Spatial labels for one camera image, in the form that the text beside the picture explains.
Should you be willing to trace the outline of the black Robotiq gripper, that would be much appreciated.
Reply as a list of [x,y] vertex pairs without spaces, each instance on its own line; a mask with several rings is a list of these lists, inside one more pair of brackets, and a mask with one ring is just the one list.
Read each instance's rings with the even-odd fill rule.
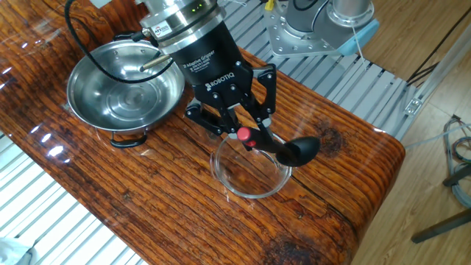
[[[252,67],[245,63],[224,22],[196,42],[172,54],[171,58],[201,103],[215,107],[213,95],[217,93],[226,107],[236,105],[240,98],[231,89],[232,85],[236,86],[243,93],[242,106],[256,122],[260,137],[272,137],[269,126],[270,116],[276,111],[276,65],[269,63]],[[262,103],[252,93],[254,76],[266,90]],[[236,120],[231,116],[218,117],[198,102],[187,105],[185,116],[215,135],[236,133],[238,129]]]

